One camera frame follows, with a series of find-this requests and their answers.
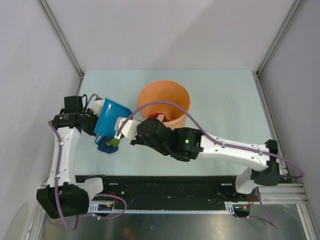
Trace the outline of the red paper scrap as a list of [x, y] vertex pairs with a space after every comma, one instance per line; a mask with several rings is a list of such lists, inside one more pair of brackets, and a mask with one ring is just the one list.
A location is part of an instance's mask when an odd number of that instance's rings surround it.
[[152, 119], [157, 119], [160, 122], [168, 122], [169, 120], [167, 119], [166, 115], [162, 112], [157, 112], [150, 114], [147, 118], [152, 118]]

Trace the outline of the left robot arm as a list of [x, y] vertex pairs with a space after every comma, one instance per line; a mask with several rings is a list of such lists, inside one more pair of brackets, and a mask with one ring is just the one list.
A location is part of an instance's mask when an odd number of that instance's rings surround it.
[[101, 177], [76, 182], [75, 153], [81, 134], [94, 136], [104, 100], [97, 94], [91, 97], [66, 96], [64, 108], [49, 121], [54, 133], [54, 152], [45, 187], [38, 189], [36, 199], [51, 219], [82, 215], [88, 212], [95, 196], [105, 200], [111, 188]]

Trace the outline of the blue hand brush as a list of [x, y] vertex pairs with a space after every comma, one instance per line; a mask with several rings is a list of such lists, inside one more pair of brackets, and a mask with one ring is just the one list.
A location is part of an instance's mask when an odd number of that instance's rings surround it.
[[103, 135], [97, 135], [94, 142], [95, 142], [96, 145], [99, 146], [99, 145], [102, 144], [104, 141], [105, 141], [105, 136], [103, 136]]

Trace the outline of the blue plastic dustpan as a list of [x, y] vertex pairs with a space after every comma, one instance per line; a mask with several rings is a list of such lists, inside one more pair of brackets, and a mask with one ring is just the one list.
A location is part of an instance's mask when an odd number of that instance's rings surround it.
[[104, 98], [104, 105], [98, 117], [94, 133], [105, 137], [113, 137], [116, 134], [115, 125], [119, 117], [127, 118], [132, 111], [127, 107]]

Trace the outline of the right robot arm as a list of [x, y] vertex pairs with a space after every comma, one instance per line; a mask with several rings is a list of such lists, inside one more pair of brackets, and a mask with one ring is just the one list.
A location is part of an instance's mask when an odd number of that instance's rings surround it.
[[147, 146], [181, 162], [209, 157], [245, 166], [246, 170], [236, 176], [235, 185], [230, 188], [231, 196], [237, 201], [242, 201], [256, 187], [273, 187], [280, 183], [279, 163], [275, 157], [278, 145], [275, 140], [246, 144], [221, 139], [200, 129], [171, 129], [155, 118], [142, 122], [130, 121], [125, 137], [130, 139], [133, 146]]

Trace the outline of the orange plastic bucket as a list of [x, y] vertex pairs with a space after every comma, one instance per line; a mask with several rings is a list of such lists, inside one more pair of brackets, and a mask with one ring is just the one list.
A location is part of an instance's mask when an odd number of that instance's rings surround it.
[[[189, 92], [182, 85], [171, 80], [158, 80], [145, 86], [139, 93], [137, 106], [142, 107], [145, 104], [158, 101], [171, 102], [187, 112], [191, 107]], [[172, 129], [183, 128], [187, 120], [187, 115], [183, 111], [163, 103], [148, 106], [140, 113], [144, 118], [155, 118], [158, 114], [163, 114], [163, 123]]]

